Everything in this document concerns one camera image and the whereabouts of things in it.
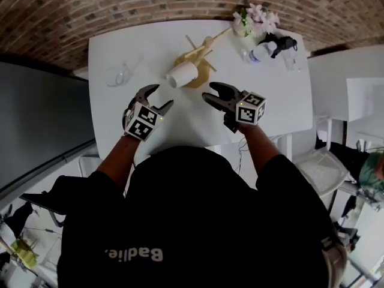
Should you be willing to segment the black chair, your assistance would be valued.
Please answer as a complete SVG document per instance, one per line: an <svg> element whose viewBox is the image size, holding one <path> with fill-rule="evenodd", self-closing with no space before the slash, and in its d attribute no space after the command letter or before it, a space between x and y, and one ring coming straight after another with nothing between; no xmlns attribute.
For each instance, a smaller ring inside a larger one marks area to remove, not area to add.
<svg viewBox="0 0 384 288"><path fill-rule="evenodd" d="M59 197L44 191L40 194L25 193L19 198L47 210L56 227L62 228L64 226L64 220L59 221L56 218L56 214L66 215L67 213L66 203Z"/></svg>

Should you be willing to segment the black bag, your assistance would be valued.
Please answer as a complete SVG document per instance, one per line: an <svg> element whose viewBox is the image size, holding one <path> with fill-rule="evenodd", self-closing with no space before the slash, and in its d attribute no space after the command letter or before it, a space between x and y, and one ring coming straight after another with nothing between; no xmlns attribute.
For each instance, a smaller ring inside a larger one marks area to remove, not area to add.
<svg viewBox="0 0 384 288"><path fill-rule="evenodd" d="M26 202L23 206L17 209L12 216L5 220L5 224L14 233L15 238L20 236L28 217L33 211L32 205L29 202Z"/></svg>

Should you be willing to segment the vase of pink flowers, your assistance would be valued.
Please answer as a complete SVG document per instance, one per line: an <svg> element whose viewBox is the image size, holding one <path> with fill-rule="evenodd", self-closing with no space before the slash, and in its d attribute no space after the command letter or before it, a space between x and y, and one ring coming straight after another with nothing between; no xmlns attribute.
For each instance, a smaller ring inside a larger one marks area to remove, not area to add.
<svg viewBox="0 0 384 288"><path fill-rule="evenodd" d="M277 13L267 10L261 4L250 4L233 13L233 30L240 37L273 34L280 24Z"/></svg>

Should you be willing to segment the clear plastic water bottle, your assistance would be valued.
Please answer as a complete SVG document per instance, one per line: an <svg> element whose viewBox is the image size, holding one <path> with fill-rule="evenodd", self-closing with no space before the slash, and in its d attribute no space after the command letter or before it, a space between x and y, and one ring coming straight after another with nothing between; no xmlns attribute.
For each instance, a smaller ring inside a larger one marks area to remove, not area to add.
<svg viewBox="0 0 384 288"><path fill-rule="evenodd" d="M270 58L277 48L277 44L274 41L267 43L260 43L254 49L245 54L247 62L250 64L257 64Z"/></svg>

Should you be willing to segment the person's black shirt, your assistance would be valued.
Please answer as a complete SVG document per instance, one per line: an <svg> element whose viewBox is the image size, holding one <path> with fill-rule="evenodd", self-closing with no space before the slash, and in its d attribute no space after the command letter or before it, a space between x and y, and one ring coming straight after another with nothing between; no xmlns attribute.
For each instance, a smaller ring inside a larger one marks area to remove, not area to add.
<svg viewBox="0 0 384 288"><path fill-rule="evenodd" d="M176 147L134 170L65 182L59 288L328 288L334 227L285 156L251 188L222 156Z"/></svg>

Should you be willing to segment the wooden mug tree stand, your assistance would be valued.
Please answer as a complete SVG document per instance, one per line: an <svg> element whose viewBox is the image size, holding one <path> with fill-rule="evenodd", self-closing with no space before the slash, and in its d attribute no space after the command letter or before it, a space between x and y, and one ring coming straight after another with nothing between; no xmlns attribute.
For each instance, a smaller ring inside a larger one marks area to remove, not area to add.
<svg viewBox="0 0 384 288"><path fill-rule="evenodd" d="M232 28L227 28L214 37L207 36L200 46L196 46L188 35L185 36L192 46L192 50L183 53L175 60L172 71L181 70L182 74L187 74L187 78L183 79L181 84L176 83L176 87L186 86L197 89L208 81L210 71L216 72L217 70L206 60L206 56L212 52L214 44L230 31Z"/></svg>

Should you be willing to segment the black crumpled cloth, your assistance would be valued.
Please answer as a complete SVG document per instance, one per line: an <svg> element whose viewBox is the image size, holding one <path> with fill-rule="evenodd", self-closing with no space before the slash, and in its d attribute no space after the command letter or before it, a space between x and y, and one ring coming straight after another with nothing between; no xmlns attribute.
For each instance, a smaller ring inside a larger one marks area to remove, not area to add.
<svg viewBox="0 0 384 288"><path fill-rule="evenodd" d="M270 43L273 42L276 44L275 49L271 49L271 58L275 58L281 51L289 50L293 48L295 51L298 50L297 48L297 41L293 39L290 36L283 36L278 37L275 34L267 34L266 37L259 42L259 44L262 43Z"/></svg>

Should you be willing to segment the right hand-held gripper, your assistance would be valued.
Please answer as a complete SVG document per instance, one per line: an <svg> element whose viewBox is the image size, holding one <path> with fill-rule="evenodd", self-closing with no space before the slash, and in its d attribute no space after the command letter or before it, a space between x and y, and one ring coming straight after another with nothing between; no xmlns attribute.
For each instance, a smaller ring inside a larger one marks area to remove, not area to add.
<svg viewBox="0 0 384 288"><path fill-rule="evenodd" d="M236 87L223 82L210 82L209 87L218 92L218 95L204 92L203 100L223 112L224 125L233 133L238 130L239 124L257 125L265 114L266 98L254 92L240 91ZM230 110L227 101L235 101Z"/></svg>

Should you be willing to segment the white chair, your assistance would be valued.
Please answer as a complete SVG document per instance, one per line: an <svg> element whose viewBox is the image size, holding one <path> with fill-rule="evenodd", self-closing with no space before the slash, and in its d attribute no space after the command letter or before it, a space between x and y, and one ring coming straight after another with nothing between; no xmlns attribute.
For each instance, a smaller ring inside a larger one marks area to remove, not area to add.
<svg viewBox="0 0 384 288"><path fill-rule="evenodd" d="M293 158L293 163L314 188L320 198L337 190L347 179L349 171L330 151L331 141L326 146L312 149Z"/></svg>

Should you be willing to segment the grey metal cabinet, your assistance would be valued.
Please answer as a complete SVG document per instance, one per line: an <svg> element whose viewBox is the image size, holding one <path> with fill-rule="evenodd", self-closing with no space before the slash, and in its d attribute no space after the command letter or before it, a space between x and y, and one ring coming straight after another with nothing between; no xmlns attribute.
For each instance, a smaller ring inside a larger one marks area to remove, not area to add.
<svg viewBox="0 0 384 288"><path fill-rule="evenodd" d="M0 56L0 210L94 146L87 81Z"/></svg>

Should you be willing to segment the clear glass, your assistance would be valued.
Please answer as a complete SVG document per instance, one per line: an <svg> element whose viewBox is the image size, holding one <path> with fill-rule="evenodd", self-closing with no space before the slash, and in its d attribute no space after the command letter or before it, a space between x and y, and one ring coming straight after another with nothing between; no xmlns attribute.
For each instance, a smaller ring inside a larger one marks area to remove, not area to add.
<svg viewBox="0 0 384 288"><path fill-rule="evenodd" d="M301 72L301 65L300 60L298 57L294 56L288 56L284 58L284 63L286 66L286 70L290 73L300 73Z"/></svg>
<svg viewBox="0 0 384 288"><path fill-rule="evenodd" d="M111 65L104 72L105 84L111 88L125 85L133 78L141 62L142 58L137 58L134 61L122 61L120 64Z"/></svg>

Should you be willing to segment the person's right forearm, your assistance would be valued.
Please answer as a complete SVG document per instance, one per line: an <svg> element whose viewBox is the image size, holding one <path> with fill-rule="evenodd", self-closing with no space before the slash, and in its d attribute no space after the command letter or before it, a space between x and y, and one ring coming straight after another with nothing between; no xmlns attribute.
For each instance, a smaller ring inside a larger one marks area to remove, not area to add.
<svg viewBox="0 0 384 288"><path fill-rule="evenodd" d="M258 125L240 124L239 131L245 136L257 174L269 160L280 155L277 147Z"/></svg>

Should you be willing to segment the white ceramic mug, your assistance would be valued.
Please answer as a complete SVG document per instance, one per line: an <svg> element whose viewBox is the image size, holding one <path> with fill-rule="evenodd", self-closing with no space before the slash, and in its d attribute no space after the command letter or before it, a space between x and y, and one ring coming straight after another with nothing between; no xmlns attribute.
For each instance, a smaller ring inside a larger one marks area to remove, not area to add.
<svg viewBox="0 0 384 288"><path fill-rule="evenodd" d="M190 61L184 61L166 75L166 80L173 88L181 88L198 77L197 67Z"/></svg>

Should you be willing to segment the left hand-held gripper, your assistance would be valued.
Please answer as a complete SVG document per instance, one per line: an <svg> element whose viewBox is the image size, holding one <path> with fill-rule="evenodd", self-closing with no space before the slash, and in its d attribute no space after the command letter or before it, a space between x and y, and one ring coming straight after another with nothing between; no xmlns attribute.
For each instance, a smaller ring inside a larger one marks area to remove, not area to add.
<svg viewBox="0 0 384 288"><path fill-rule="evenodd" d="M122 127L124 136L131 136L144 142L164 121L163 116L173 106L173 100L169 100L161 107L144 105L149 104L148 97L159 87L159 84L147 85L140 88L136 93L135 102L123 114Z"/></svg>

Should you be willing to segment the person's left forearm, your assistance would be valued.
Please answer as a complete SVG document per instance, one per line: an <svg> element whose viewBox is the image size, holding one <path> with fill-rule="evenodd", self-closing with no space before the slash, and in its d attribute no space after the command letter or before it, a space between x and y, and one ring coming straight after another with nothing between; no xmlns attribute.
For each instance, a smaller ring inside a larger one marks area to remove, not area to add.
<svg viewBox="0 0 384 288"><path fill-rule="evenodd" d="M107 175L121 191L125 190L139 144L140 140L134 137L122 136L97 168L98 172Z"/></svg>

